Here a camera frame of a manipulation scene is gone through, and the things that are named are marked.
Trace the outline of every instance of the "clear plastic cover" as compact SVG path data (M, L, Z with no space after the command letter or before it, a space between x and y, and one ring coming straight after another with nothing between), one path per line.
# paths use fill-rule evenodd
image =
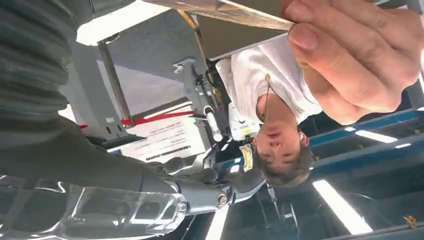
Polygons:
M0 228L0 237L11 240L146 239L175 230L187 210L186 200L177 193L81 187L51 180L39 181L34 189L15 184L11 191L2 184L7 178L0 179L0 199L13 199L4 211L3 219L9 223Z

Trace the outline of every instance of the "fingernail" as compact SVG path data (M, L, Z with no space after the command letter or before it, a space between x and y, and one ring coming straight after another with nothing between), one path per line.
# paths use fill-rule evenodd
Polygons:
M305 50L318 47L318 35L304 24L295 25L288 34L288 40Z
M294 22L308 22L312 20L312 11L299 0L293 1L285 10L285 15Z

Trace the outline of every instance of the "blue beam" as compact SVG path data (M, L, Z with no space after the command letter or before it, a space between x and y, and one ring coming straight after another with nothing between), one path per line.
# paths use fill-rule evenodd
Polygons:
M350 127L357 130L374 130L385 128L388 126L396 125L401 122L408 122L411 120L423 118L424 113L415 110L406 110L396 112L390 115L378 117L369 121L353 124ZM347 138L355 135L354 131L346 131L345 127L339 128L334 131L330 131L324 134L316 135L310 138L310 146L315 147L321 144L326 144L332 141L336 141L342 138Z
M331 159L330 157L328 158L328 160L323 160L322 162L318 161L317 164L314 166L314 169L312 170L311 177L322 178L327 175L343 172L345 170L360 169L365 166L375 165L382 162L397 161L407 157L422 155L424 149L424 136L408 137L408 139L410 140L412 138L415 138L417 141L410 141L411 146L404 148L394 148L391 146L394 143L382 143L383 147L388 147L386 149L381 147L380 149L377 149L377 147L375 148L375 150L370 151L367 151L366 149L359 150L360 152L363 152L363 154L357 154L354 157L340 159Z

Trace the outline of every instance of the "finger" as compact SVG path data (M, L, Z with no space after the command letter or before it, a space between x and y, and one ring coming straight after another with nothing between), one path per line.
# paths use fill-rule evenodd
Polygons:
M299 7L301 3L299 0L292 2L286 9L286 15L291 19L305 20L329 33L355 59L384 81L389 88L403 90L411 84L410 79L416 80L418 72L414 63L417 61L414 62L402 53L395 51L377 31L355 21L329 4L318 4L319 1L307 0L303 2L305 2L303 7ZM362 1L333 2L340 2L337 5L342 5L342 3ZM309 16L306 13L298 14L296 8L308 8L311 14Z
M331 4L356 22L377 31L393 48L416 59L416 46L421 44L423 29L417 13L407 9L387 11L360 0L332 0Z
M392 112L401 92L389 90L326 32L307 23L295 25L288 34L299 62L317 70L349 103L373 112Z
M287 7L290 5L290 4L292 4L292 2L294 2L295 0L284 0L283 1L283 3L282 3L282 5L281 5L281 15L284 17L285 16L285 12L286 12L286 9L287 9ZM373 2L373 0L363 0L363 1L365 1L365 2L368 2L368 3L372 3ZM330 4L330 0L321 0L321 2L320 2L320 4Z
M303 65L304 79L310 92L330 118L341 125L356 123L361 117L370 113L365 108L346 101L337 90L315 69Z

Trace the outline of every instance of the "gray sleeve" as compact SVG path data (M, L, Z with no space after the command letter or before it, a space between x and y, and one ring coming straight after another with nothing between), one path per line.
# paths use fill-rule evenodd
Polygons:
M141 162L91 145L58 115L71 44L92 16L88 0L0 1L0 174L131 191L153 181L156 191L171 191Z

